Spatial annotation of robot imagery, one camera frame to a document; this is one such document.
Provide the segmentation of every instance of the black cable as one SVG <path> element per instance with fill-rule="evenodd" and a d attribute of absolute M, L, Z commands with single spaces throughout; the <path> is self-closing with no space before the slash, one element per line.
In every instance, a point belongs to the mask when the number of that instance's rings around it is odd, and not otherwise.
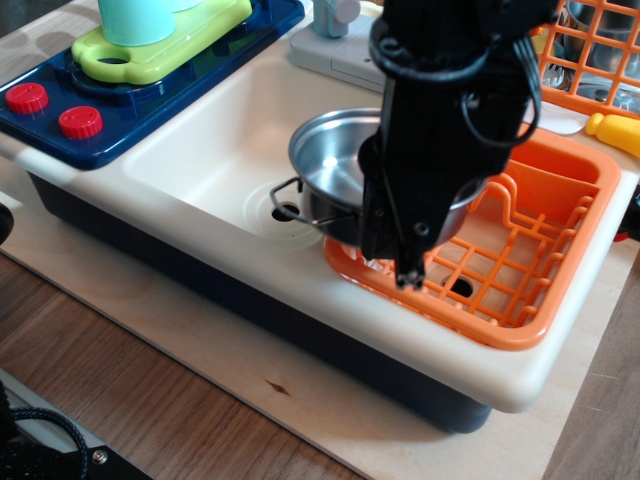
<path fill-rule="evenodd" d="M 481 48 L 470 53 L 465 65 L 452 65 L 443 69 L 438 62 L 425 62 L 421 54 L 413 53 L 391 33 L 391 27 L 384 18 L 378 18 L 371 27 L 369 49 L 373 62 L 388 76 L 403 78 L 423 84 L 447 85 L 474 77 L 484 67 L 490 48 Z"/>
<path fill-rule="evenodd" d="M 18 436 L 18 426 L 11 417 L 9 398 L 0 381 L 0 445 Z"/>
<path fill-rule="evenodd" d="M 471 99 L 472 93 L 463 92 L 460 98 L 460 109 L 462 111 L 462 117 L 467 125 L 467 128 L 471 134 L 484 145 L 498 148 L 513 148 L 517 145 L 521 145 L 531 138 L 538 123 L 540 122 L 540 115 L 542 112 L 542 94 L 540 90 L 540 73 L 538 71 L 538 62 L 533 46 L 527 37 L 518 38 L 512 43 L 513 52 L 516 58 L 520 61 L 524 73 L 527 77 L 527 85 L 531 94 L 531 100 L 533 102 L 533 119 L 529 124 L 529 128 L 520 137 L 513 141 L 504 142 L 500 140 L 493 140 L 482 135 L 476 127 L 473 125 L 471 118 L 469 117 L 469 110 L 467 108 L 467 102 Z"/>
<path fill-rule="evenodd" d="M 64 415 L 46 408 L 14 408 L 11 410 L 13 421 L 45 420 L 62 427 L 73 439 L 80 454 L 80 480 L 86 480 L 89 474 L 89 448 L 77 427 Z"/>

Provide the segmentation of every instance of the teal cup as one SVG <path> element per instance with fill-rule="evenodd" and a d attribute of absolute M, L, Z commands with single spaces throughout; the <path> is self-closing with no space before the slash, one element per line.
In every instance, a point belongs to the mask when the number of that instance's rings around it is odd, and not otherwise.
<path fill-rule="evenodd" d="M 202 3 L 202 0 L 167 0 L 172 12 L 188 10 Z"/>
<path fill-rule="evenodd" d="M 98 0 L 104 38 L 139 47 L 167 38 L 176 21 L 167 0 Z"/>

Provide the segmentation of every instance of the metal saucepan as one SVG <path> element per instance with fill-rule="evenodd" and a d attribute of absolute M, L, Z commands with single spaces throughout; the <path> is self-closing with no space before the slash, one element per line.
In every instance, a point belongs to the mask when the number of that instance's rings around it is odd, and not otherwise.
<path fill-rule="evenodd" d="M 358 164 L 362 143 L 380 124 L 380 109 L 359 108 L 329 112 L 300 126 L 289 143 L 289 158 L 298 173 L 271 190 L 277 210 L 287 218 L 317 227 L 340 242 L 359 247 L 364 176 Z M 298 184 L 300 214 L 277 199 L 278 191 Z M 457 233 L 469 203 L 486 181 L 464 188 L 449 209 L 438 244 Z"/>

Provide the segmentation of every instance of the red knob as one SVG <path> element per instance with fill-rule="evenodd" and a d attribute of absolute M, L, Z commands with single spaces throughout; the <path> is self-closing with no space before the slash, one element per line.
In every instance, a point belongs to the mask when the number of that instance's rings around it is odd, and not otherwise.
<path fill-rule="evenodd" d="M 622 242 L 622 241 L 626 240 L 627 238 L 629 238 L 629 232 L 618 232 L 618 233 L 616 233 L 616 236 L 613 237 L 613 241 L 614 242 Z"/>
<path fill-rule="evenodd" d="M 74 107 L 65 111 L 58 118 L 62 134 L 71 140 L 82 140 L 93 137 L 102 131 L 104 126 L 100 112 L 93 107 Z"/>
<path fill-rule="evenodd" d="M 39 112 L 49 104 L 49 95 L 39 83 L 22 83 L 11 87 L 5 98 L 9 110 L 19 114 Z"/>

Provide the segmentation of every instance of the yellow toy utensil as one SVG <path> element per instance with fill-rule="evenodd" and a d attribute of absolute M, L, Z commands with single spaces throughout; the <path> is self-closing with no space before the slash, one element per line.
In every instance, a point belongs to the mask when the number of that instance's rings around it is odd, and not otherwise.
<path fill-rule="evenodd" d="M 586 125 L 589 135 L 640 158 L 640 120 L 594 113 Z"/>

